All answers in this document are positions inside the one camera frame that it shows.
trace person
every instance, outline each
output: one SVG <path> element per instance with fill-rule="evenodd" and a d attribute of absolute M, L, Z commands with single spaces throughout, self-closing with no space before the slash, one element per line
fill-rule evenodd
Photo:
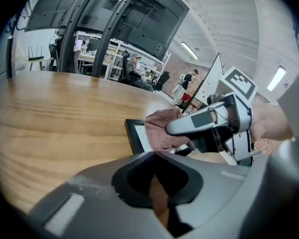
<path fill-rule="evenodd" d="M 188 83 L 192 81 L 192 78 L 195 79 L 195 76 L 198 73 L 197 69 L 194 69 L 191 73 L 186 74 L 183 78 L 180 79 L 178 82 L 179 86 L 175 92 L 175 96 L 173 101 L 171 102 L 173 105 L 177 105 L 178 101 L 183 97 L 185 91 L 188 88 Z"/>
<path fill-rule="evenodd" d="M 139 59 L 141 59 L 141 57 L 138 54 L 133 53 L 131 55 L 131 59 L 128 61 L 127 65 L 126 65 L 126 79 L 128 81 L 131 80 L 130 72 L 137 73 L 136 65 L 137 65 Z M 147 90 L 150 92 L 153 91 L 153 87 L 150 84 L 146 83 L 146 77 L 144 77 L 143 75 L 141 75 L 140 79 L 137 79 L 136 81 L 134 81 L 133 84 L 140 87 L 143 90 Z"/>

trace ceiling light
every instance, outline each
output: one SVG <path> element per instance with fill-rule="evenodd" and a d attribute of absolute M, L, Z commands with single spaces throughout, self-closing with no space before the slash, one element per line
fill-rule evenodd
<path fill-rule="evenodd" d="M 272 91 L 278 85 L 278 83 L 282 80 L 282 78 L 284 77 L 284 75 L 286 74 L 286 72 L 287 72 L 286 69 L 283 68 L 282 66 L 280 66 L 278 68 L 278 71 L 276 72 L 273 80 L 268 85 L 267 89 L 269 91 Z"/>
<path fill-rule="evenodd" d="M 186 43 L 182 42 L 181 45 L 185 47 L 185 49 L 193 56 L 193 58 L 198 59 L 198 57 L 195 55 L 195 53 L 187 46 Z"/>

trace monitor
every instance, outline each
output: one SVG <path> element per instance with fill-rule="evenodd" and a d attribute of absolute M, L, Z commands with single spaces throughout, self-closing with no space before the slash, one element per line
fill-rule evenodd
<path fill-rule="evenodd" d="M 89 40 L 89 44 L 88 44 L 88 48 L 87 48 L 87 51 L 93 51 L 93 50 L 97 50 L 98 47 L 99 47 L 99 42 L 100 40 L 97 39 L 97 38 L 91 38 Z"/>
<path fill-rule="evenodd" d="M 100 33 L 105 29 L 120 0 L 91 0 L 77 30 Z M 25 31 L 65 28 L 76 0 L 38 0 Z M 159 60 L 189 11 L 182 0 L 133 0 L 112 38 L 129 43 Z"/>

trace human hand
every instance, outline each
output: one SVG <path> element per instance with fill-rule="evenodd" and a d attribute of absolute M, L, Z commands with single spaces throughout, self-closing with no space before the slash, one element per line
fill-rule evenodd
<path fill-rule="evenodd" d="M 227 108 L 227 111 L 229 120 L 235 121 L 235 111 L 230 108 Z M 217 114 L 214 111 L 211 112 L 211 116 L 213 121 L 217 122 Z M 283 110 L 279 105 L 272 104 L 253 105 L 253 118 L 249 133 L 251 142 L 256 142 L 261 138 L 282 141 L 293 136 Z"/>

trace desk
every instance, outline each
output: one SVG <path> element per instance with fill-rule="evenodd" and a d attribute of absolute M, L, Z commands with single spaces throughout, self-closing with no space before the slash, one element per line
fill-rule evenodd
<path fill-rule="evenodd" d="M 31 65 L 30 65 L 30 71 L 32 70 L 33 63 L 39 63 L 40 64 L 40 71 L 42 71 L 43 70 L 43 68 L 42 68 L 42 62 L 43 61 L 51 61 L 51 60 L 53 60 L 53 58 L 38 59 L 38 60 L 28 60 L 28 63 L 31 63 Z"/>
<path fill-rule="evenodd" d="M 0 86 L 0 188 L 26 213 L 87 167 L 132 154 L 125 119 L 173 108 L 164 97 L 78 74 L 24 72 Z"/>
<path fill-rule="evenodd" d="M 79 63 L 79 71 L 81 71 L 81 66 L 83 61 L 91 62 L 93 64 L 95 56 L 92 56 L 90 54 L 83 54 L 79 55 L 79 59 L 81 62 Z M 111 66 L 112 66 L 112 61 L 103 61 L 103 65 L 106 66 L 106 73 L 104 76 L 104 79 L 107 79 L 109 77 L 110 71 L 111 71 Z"/>

